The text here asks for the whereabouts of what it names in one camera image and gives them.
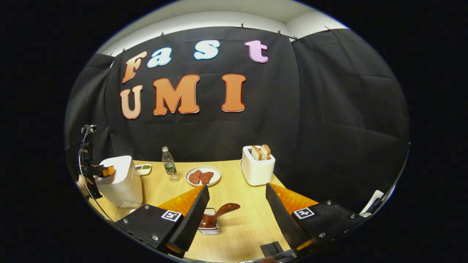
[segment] white toaster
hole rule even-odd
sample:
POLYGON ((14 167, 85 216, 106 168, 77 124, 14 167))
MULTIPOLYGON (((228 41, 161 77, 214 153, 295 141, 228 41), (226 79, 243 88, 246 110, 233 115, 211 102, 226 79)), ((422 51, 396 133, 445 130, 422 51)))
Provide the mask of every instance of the white toaster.
POLYGON ((242 148, 242 159, 239 168, 244 174, 245 180, 252 186, 264 185, 271 182, 273 177, 273 168, 275 167, 275 157, 270 154, 269 160, 255 160, 250 152, 252 146, 242 148))

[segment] white plate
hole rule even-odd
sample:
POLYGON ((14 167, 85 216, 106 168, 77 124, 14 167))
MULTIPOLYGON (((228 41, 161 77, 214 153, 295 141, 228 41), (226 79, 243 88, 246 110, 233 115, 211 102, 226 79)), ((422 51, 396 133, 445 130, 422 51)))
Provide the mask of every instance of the white plate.
POLYGON ((193 174, 196 170, 200 170, 202 171, 203 173, 206 173, 206 172, 213 172, 213 177, 211 177, 210 179, 210 182, 207 184, 208 187, 214 185, 215 183, 217 183, 220 179, 221 179, 221 172, 213 167, 213 166, 198 166, 198 167, 194 167, 192 169, 190 169, 186 174, 185 174, 185 180, 190 184, 190 185, 193 185, 193 186, 200 186, 202 185, 202 181, 200 180, 200 182, 198 184, 194 184, 192 182, 189 181, 189 177, 191 174, 193 174))

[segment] plastic bottle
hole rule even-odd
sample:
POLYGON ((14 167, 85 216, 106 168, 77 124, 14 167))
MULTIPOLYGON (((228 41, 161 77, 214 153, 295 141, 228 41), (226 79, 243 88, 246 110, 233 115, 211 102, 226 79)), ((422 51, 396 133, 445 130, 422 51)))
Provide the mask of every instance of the plastic bottle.
POLYGON ((166 173, 171 176, 170 181, 177 182, 179 180, 179 176, 177 176, 177 169, 174 163, 174 158, 166 146, 162 148, 162 163, 164 164, 166 173))

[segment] white wall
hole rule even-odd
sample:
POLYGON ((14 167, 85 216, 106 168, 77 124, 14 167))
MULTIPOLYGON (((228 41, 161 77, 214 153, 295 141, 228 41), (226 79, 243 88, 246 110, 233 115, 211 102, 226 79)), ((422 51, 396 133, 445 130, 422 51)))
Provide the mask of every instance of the white wall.
POLYGON ((153 23, 134 31, 105 48, 100 48, 98 53, 116 56, 122 50, 129 49, 146 40, 159 37, 162 32, 169 34, 181 30, 217 27, 217 26, 235 26, 240 27, 241 23, 247 28, 263 29, 271 32, 281 30, 281 34, 290 37, 303 37, 315 32, 330 29, 347 28, 340 22, 318 11, 308 12, 292 18, 289 22, 282 23, 270 18, 251 15, 241 12, 198 12, 165 19, 153 23))

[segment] toast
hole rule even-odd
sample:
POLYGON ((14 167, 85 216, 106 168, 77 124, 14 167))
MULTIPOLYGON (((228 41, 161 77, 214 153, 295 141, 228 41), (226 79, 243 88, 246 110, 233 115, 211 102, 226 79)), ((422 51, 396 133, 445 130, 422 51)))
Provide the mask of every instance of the toast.
POLYGON ((252 156, 257 161, 262 160, 262 152, 256 146, 252 146, 252 156))
POLYGON ((268 147, 268 145, 263 144, 263 145, 262 145, 262 149, 261 149, 260 152, 262 153, 262 160, 269 160, 269 159, 271 159, 271 157, 270 157, 271 151, 270 151, 270 147, 268 147))

